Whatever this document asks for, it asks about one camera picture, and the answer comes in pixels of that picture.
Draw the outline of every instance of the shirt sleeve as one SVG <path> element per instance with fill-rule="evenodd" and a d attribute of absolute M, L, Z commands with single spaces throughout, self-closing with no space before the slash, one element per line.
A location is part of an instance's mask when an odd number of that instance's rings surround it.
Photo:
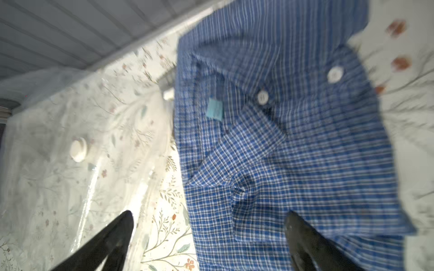
<path fill-rule="evenodd" d="M 328 0 L 324 11 L 324 30 L 331 37 L 329 42 L 332 42 L 333 49 L 345 44 L 368 24 L 368 0 Z"/>

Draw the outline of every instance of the shirt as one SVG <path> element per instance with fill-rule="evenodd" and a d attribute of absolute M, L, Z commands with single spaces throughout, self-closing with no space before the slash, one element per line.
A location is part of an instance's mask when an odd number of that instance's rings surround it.
<path fill-rule="evenodd" d="M 414 228 L 346 45 L 367 17 L 366 0 L 238 0 L 180 39 L 174 129 L 201 270 L 291 270 L 289 210 L 361 267 L 403 270 Z"/>

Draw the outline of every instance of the clothing label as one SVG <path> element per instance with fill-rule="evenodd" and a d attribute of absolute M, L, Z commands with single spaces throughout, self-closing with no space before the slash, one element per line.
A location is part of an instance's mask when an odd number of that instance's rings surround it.
<path fill-rule="evenodd" d="M 207 117 L 214 120 L 223 120 L 223 102 L 210 98 L 208 100 Z"/>

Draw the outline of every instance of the plastic bag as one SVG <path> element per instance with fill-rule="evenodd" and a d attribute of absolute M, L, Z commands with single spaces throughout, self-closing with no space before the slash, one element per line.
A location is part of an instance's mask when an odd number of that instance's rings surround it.
<path fill-rule="evenodd" d="M 37 81 L 37 98 L 8 119 L 4 135 L 1 241 L 20 269 L 48 270 L 129 209 L 135 229 L 124 268 L 136 270 L 169 151 L 170 106 L 149 82 L 71 69 Z M 15 88 L 26 91 L 23 82 Z M 78 138 L 87 143 L 80 163 L 69 155 Z"/>

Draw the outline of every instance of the white button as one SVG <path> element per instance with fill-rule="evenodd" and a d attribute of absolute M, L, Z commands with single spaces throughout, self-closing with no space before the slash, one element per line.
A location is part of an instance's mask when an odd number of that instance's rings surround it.
<path fill-rule="evenodd" d="M 327 75 L 327 79 L 330 84 L 334 84 L 339 82 L 344 75 L 344 69 L 340 66 L 335 66 L 330 69 L 329 74 Z"/>
<path fill-rule="evenodd" d="M 78 140 L 74 140 L 71 144 L 69 154 L 74 161 L 78 163 L 82 162 L 87 154 L 86 140 L 83 137 L 79 138 Z"/>
<path fill-rule="evenodd" d="M 262 89 L 258 93 L 258 103 L 260 105 L 265 105 L 265 104 L 267 104 L 267 102 L 268 102 L 268 92 L 266 92 L 265 90 Z"/>

